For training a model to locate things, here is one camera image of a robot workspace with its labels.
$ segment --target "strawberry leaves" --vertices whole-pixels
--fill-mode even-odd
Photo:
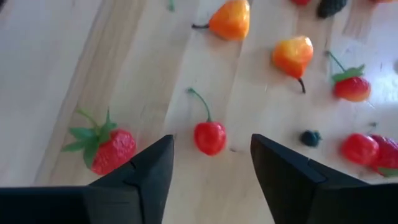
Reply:
[[[363,70],[365,69],[365,65],[361,65],[358,68],[349,68],[345,70],[342,73],[337,73],[332,76],[332,79],[335,83],[338,83],[340,81],[346,80],[348,78],[353,78],[353,77],[360,77],[363,76]]]
[[[377,168],[379,172],[383,175],[383,177],[397,177],[398,169],[389,169],[384,167]]]
[[[111,130],[112,130],[112,122],[109,117],[109,109],[108,112],[106,113],[106,121],[105,124],[102,125],[100,131],[99,131],[99,144],[102,144],[104,142],[107,142],[111,139]]]
[[[93,125],[92,128],[70,128],[69,133],[75,137],[77,142],[67,144],[63,152],[75,152],[84,150],[83,159],[88,168],[91,168],[95,155],[100,145],[111,139],[111,131],[117,127],[117,124],[111,121],[109,109],[106,113],[106,121],[102,126],[85,111],[78,109],[76,112],[87,118]]]
[[[353,77],[363,76],[365,64],[362,64],[358,68],[353,67],[353,68],[345,69],[344,66],[342,66],[342,64],[337,60],[337,58],[330,51],[326,51],[326,52],[338,64],[338,66],[343,71],[341,73],[337,73],[332,76],[332,80],[334,81],[334,83],[338,83],[338,82],[341,82],[343,80],[353,78]]]
[[[80,149],[83,149],[85,146],[86,146],[86,142],[83,142],[83,141],[73,142],[73,143],[67,144],[65,147],[63,147],[62,152],[79,151]]]
[[[70,128],[69,133],[78,140],[85,140],[96,136],[94,129],[91,128]]]
[[[98,141],[91,141],[86,144],[85,151],[83,153],[83,160],[85,161],[87,168],[91,168],[93,165],[98,148]]]

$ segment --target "plastic strawberry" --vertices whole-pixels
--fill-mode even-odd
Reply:
[[[371,84],[361,77],[363,76],[365,65],[361,65],[358,68],[345,69],[330,51],[327,53],[343,71],[332,76],[335,83],[334,95],[352,102],[367,100],[371,94]]]
[[[310,3],[311,0],[291,0],[291,1],[299,6],[306,6],[308,3]]]
[[[373,134],[371,137],[379,144],[380,155],[371,164],[371,169],[384,177],[398,176],[398,142]]]
[[[66,145],[63,152],[84,150],[83,158],[87,168],[98,175],[106,175],[126,163],[136,151],[136,141],[130,132],[116,129],[109,117],[102,126],[83,110],[78,114],[87,118],[92,128],[70,128],[69,133],[76,138],[76,142]]]

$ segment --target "dark berry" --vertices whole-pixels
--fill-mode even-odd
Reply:
[[[320,140],[322,140],[318,131],[306,130],[300,135],[300,141],[309,147],[317,147]]]
[[[325,19],[340,12],[347,5],[347,0],[322,0],[318,6],[317,15]]]

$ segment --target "green stem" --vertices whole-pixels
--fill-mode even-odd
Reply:
[[[93,119],[92,116],[90,116],[86,111],[83,111],[82,109],[77,109],[76,113],[84,116],[85,118],[87,118],[92,123],[92,125],[94,126],[94,131],[95,131],[96,134],[100,133],[100,126],[98,126],[97,122]]]
[[[337,60],[337,58],[328,50],[326,51],[331,57],[332,59],[338,64],[338,66],[342,69],[343,72],[346,71],[346,69],[342,66],[342,64]]]
[[[175,10],[174,0],[169,0],[169,10],[170,12],[174,12]]]
[[[201,97],[201,95],[200,95],[198,92],[196,92],[193,88],[188,88],[188,89],[187,89],[187,92],[188,92],[188,93],[193,93],[194,95],[196,95],[197,97],[199,97],[199,99],[200,99],[200,100],[203,102],[203,104],[206,106],[206,111],[207,111],[207,122],[211,122],[212,119],[211,119],[211,115],[210,115],[210,110],[209,110],[209,107],[207,106],[206,101],[203,99],[203,97]]]
[[[372,123],[370,124],[370,126],[371,126],[371,129],[366,133],[367,135],[371,135],[371,134],[374,132],[374,130],[376,130],[376,128],[377,128],[377,123],[376,123],[376,122],[372,122]]]

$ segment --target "wooden floor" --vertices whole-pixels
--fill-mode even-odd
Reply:
[[[108,106],[139,150],[175,135],[166,224],[273,223],[249,155],[252,133],[370,183],[398,181],[338,154],[349,133],[365,133],[372,122],[378,123],[375,133],[398,140],[398,3],[372,7],[353,0],[321,21],[316,0],[305,8],[252,0],[247,38],[226,42],[190,28],[206,23],[224,0],[175,0],[175,12],[166,0],[38,2],[10,0],[0,14],[0,185],[97,179],[81,154],[60,148],[72,141],[69,126],[88,125],[73,114],[76,107],[104,119]],[[306,95],[270,64],[275,43],[295,35],[309,36],[315,48],[303,78]],[[347,67],[366,64],[369,101],[333,98],[330,77],[339,68],[326,50]],[[228,147],[216,157],[193,147],[192,129],[206,112],[185,93],[190,86],[226,126]],[[318,149],[299,144],[306,129],[321,133]]]

